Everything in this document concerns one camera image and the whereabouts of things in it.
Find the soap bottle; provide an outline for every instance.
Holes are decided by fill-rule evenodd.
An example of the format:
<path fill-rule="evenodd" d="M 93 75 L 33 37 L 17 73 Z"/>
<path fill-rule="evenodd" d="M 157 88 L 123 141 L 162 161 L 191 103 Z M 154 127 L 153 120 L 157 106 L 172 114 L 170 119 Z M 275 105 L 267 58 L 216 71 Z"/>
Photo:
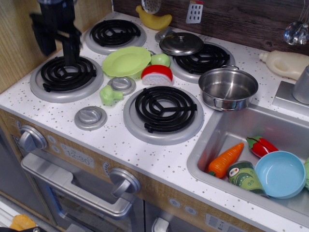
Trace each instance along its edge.
<path fill-rule="evenodd" d="M 293 52 L 262 52 L 259 58 L 274 73 L 298 80 L 309 65 L 309 56 Z"/>

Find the toy banana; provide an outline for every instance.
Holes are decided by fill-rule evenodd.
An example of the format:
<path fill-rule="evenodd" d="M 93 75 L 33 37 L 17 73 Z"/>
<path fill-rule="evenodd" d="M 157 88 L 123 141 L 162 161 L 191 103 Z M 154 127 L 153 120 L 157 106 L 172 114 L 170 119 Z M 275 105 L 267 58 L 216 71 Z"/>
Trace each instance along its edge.
<path fill-rule="evenodd" d="M 139 13 L 141 22 L 154 30 L 163 30 L 165 29 L 172 21 L 172 16 L 170 14 L 166 14 L 163 16 L 156 16 L 153 14 L 149 14 L 145 12 L 142 6 L 136 7 L 136 12 Z"/>

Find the orange carrot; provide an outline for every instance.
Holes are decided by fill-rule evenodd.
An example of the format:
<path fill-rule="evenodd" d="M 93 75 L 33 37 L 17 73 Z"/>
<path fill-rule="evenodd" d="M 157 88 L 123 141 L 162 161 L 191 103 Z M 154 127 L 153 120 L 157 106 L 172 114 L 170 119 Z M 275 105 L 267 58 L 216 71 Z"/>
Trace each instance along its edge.
<path fill-rule="evenodd" d="M 228 167 L 235 163 L 235 161 L 237 160 L 243 149 L 243 146 L 243 143 L 239 143 L 220 154 L 209 164 L 208 174 L 213 175 L 217 178 L 224 177 Z"/>

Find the sink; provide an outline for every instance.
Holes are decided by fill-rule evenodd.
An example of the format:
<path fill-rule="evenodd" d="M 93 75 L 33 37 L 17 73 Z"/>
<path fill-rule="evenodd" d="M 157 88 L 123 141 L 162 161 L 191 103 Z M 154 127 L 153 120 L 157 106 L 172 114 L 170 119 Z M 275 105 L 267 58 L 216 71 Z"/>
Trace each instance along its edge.
<path fill-rule="evenodd" d="M 259 158 L 249 151 L 246 137 L 257 135 L 279 150 L 297 155 L 303 162 L 309 156 L 309 122 L 250 104 L 240 111 L 213 113 L 187 160 L 189 172 L 201 182 L 308 226 L 307 189 L 289 199 L 268 199 L 230 184 L 227 177 L 219 179 L 204 172 L 215 157 L 240 142 L 245 146 L 238 161 L 246 160 L 255 166 Z"/>

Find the speckled white countertop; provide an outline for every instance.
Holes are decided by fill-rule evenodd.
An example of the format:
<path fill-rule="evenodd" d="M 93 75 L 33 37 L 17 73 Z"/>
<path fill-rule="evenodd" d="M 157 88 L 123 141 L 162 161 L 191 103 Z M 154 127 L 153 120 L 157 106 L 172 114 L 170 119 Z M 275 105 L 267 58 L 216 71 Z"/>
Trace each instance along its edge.
<path fill-rule="evenodd" d="M 113 12 L 105 19 L 125 19 L 141 25 L 147 33 L 147 41 L 144 47 L 155 53 L 162 53 L 159 44 L 155 41 L 157 31 L 145 27 L 139 18 Z M 259 90 L 252 100 L 253 104 L 309 121 L 309 116 L 272 105 L 280 81 L 295 83 L 295 80 L 273 74 L 265 63 L 259 60 L 258 55 L 262 52 L 261 50 L 206 36 L 201 36 L 201 38 L 204 41 L 225 47 L 233 54 L 236 65 L 256 78 Z M 106 58 L 104 55 L 92 52 L 86 45 L 81 50 L 81 56 L 92 58 L 100 65 Z M 189 173 L 186 167 L 187 158 L 213 113 L 213 110 L 205 104 L 202 104 L 204 124 L 196 136 L 177 145 L 152 145 L 135 138 L 125 128 L 123 107 L 132 94 L 124 96 L 121 101 L 115 101 L 113 106 L 106 106 L 101 103 L 99 90 L 80 101 L 50 103 L 42 101 L 32 94 L 29 79 L 30 74 L 3 92 L 0 95 L 0 108 L 125 164 L 262 230 L 309 232 L 309 226 L 299 225 L 213 186 L 197 181 Z M 106 86 L 108 81 L 109 78 L 105 76 L 102 87 Z M 136 84 L 137 90 L 145 87 L 141 81 L 137 81 Z M 197 84 L 185 82 L 174 76 L 173 85 L 189 91 L 201 101 L 200 89 Z M 78 129 L 74 124 L 76 112 L 92 105 L 101 107 L 106 111 L 108 116 L 106 124 L 94 131 Z"/>

